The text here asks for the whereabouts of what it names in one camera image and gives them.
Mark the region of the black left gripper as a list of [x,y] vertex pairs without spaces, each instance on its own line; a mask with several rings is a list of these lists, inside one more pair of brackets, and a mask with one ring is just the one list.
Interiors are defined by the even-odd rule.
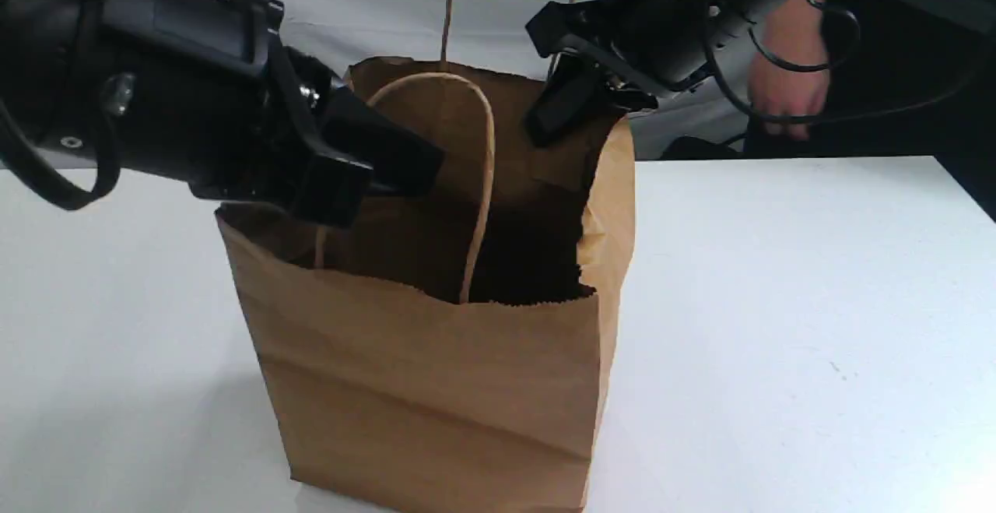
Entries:
[[444,151],[333,88],[330,69],[283,43],[282,20],[278,0],[190,0],[192,194],[349,228],[371,182],[430,193]]

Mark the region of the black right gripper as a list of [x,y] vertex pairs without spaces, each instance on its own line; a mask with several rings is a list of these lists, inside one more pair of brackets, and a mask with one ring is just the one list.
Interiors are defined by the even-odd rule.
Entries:
[[549,148],[599,118],[640,111],[712,76],[701,42],[703,0],[549,2],[526,30],[541,58],[557,58],[523,126]]

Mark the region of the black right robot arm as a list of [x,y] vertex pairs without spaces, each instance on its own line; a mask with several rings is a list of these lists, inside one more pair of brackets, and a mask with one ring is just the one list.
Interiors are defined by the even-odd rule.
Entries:
[[714,58],[785,0],[549,2],[527,23],[557,66],[525,116],[538,147],[552,146],[605,110],[652,110],[715,74]]

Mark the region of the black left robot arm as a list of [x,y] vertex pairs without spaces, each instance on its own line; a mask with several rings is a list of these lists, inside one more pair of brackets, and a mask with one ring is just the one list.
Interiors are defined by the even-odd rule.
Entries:
[[345,228],[444,152],[285,45],[280,0],[2,0],[2,164],[67,211],[122,170]]

